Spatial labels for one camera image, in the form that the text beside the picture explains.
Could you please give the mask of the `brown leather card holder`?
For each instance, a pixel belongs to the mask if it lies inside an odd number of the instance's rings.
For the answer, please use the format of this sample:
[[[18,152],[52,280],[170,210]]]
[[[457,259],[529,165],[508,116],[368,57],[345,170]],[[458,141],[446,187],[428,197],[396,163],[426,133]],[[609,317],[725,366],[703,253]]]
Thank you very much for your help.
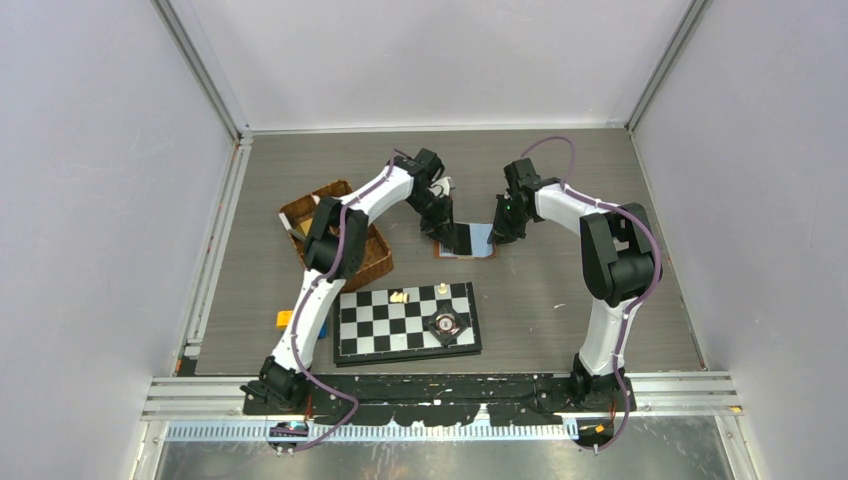
[[[492,233],[493,225],[491,223],[468,223],[471,225],[471,235],[473,242],[473,253],[471,256],[457,256],[451,253],[450,248],[446,248],[436,242],[434,245],[434,257],[441,259],[488,259],[494,258],[497,255],[496,245],[489,242],[490,234]]]

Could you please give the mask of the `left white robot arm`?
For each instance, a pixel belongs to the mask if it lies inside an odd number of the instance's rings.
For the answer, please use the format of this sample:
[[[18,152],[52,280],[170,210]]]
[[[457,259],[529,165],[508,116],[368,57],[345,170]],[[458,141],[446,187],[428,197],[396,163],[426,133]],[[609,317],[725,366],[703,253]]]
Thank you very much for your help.
[[[365,260],[368,230],[392,206],[405,202],[421,218],[423,235],[446,246],[457,243],[451,181],[441,158],[421,149],[410,156],[394,151],[364,186],[317,204],[305,238],[305,270],[292,318],[245,393],[284,414],[298,412],[317,379],[309,368],[330,307]]]

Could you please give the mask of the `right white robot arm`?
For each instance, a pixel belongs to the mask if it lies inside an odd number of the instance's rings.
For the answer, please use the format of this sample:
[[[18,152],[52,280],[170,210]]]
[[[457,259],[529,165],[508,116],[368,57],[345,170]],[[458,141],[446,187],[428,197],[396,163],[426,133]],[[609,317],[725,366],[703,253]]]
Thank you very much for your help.
[[[596,410],[624,380],[624,346],[633,318],[662,276],[658,242],[644,207],[591,198],[557,178],[542,178],[528,158],[504,168],[489,241],[526,236],[529,221],[551,221],[578,235],[584,283],[593,304],[584,344],[575,355],[570,395]]]

